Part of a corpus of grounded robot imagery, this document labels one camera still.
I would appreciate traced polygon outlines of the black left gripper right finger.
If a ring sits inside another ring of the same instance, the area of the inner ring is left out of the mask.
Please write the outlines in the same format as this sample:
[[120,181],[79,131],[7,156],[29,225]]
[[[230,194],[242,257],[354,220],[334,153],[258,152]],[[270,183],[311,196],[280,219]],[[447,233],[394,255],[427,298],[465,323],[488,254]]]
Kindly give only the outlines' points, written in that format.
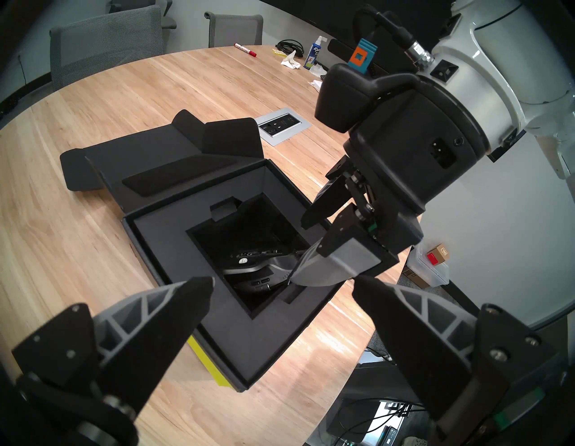
[[352,296],[435,423],[429,445],[549,445],[562,355],[495,304],[478,315],[434,294],[357,276]]

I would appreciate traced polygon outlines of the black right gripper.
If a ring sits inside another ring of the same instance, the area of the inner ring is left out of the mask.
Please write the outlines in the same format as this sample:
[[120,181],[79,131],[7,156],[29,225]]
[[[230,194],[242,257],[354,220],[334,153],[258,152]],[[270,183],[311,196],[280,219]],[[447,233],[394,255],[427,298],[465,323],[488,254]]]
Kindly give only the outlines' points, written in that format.
[[[376,277],[399,263],[398,253],[423,238],[425,205],[483,157],[489,142],[477,120],[444,87],[418,75],[354,75],[353,113],[345,150],[370,185],[375,239],[349,204],[292,270],[290,283],[331,287],[361,274]],[[336,213],[360,191],[347,155],[304,212],[305,230]]]

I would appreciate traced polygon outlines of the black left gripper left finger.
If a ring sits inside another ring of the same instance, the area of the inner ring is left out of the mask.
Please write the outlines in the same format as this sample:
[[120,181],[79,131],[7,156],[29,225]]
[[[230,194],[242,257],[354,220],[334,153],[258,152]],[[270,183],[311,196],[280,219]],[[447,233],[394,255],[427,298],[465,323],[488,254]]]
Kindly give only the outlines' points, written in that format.
[[138,415],[207,315],[215,278],[139,292],[96,316],[74,303],[12,349],[22,389],[43,405],[75,415],[115,398]]

